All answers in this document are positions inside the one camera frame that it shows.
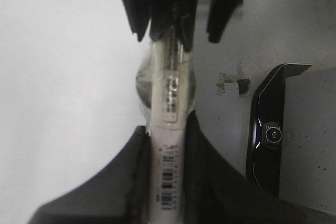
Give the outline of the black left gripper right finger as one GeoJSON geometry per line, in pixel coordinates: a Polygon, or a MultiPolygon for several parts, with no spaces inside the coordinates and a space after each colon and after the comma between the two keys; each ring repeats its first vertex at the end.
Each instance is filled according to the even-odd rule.
{"type": "Polygon", "coordinates": [[[280,200],[235,170],[187,119],[184,223],[335,223],[335,217],[280,200]]]}

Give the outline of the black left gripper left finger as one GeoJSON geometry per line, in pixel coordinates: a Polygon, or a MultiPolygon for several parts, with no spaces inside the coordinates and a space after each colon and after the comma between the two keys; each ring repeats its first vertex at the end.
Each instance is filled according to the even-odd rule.
{"type": "Polygon", "coordinates": [[[137,126],[99,173],[42,206],[29,223],[147,223],[150,140],[137,126]]]}

